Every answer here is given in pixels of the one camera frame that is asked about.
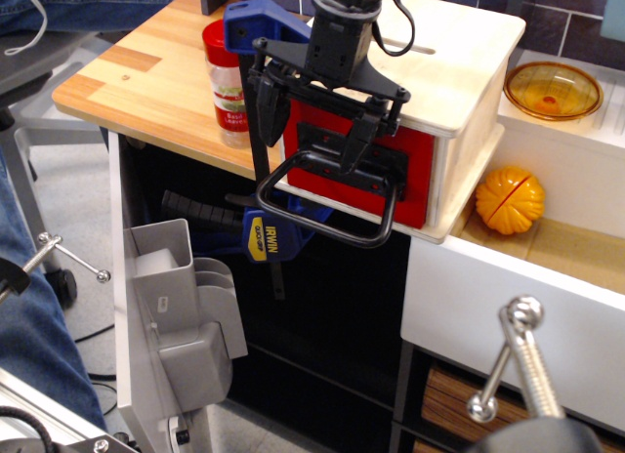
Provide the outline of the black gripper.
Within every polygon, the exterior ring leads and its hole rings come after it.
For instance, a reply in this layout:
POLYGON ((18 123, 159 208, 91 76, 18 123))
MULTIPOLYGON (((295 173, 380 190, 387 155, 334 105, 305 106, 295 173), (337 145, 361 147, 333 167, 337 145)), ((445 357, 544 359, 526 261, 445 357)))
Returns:
POLYGON ((410 93, 379 72, 366 55, 331 43, 295 43, 257 38, 248 82, 260 138, 274 146, 296 100, 353 121, 341 157, 340 172, 350 174, 376 137, 394 135, 410 93))

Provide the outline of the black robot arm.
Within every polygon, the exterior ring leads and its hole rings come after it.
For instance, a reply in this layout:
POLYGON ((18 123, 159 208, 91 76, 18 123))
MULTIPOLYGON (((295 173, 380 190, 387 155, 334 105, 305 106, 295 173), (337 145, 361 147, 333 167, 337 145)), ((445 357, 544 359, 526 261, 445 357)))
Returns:
MULTIPOLYGON (((397 8, 409 12, 400 0, 397 8)), ((259 38, 249 81, 256 92, 259 134, 273 145, 285 130, 289 101, 297 100, 352 121, 340 170, 352 172, 373 141, 398 128, 409 92, 368 60, 383 42, 377 19, 383 0, 312 0, 315 15, 306 43, 259 38)))

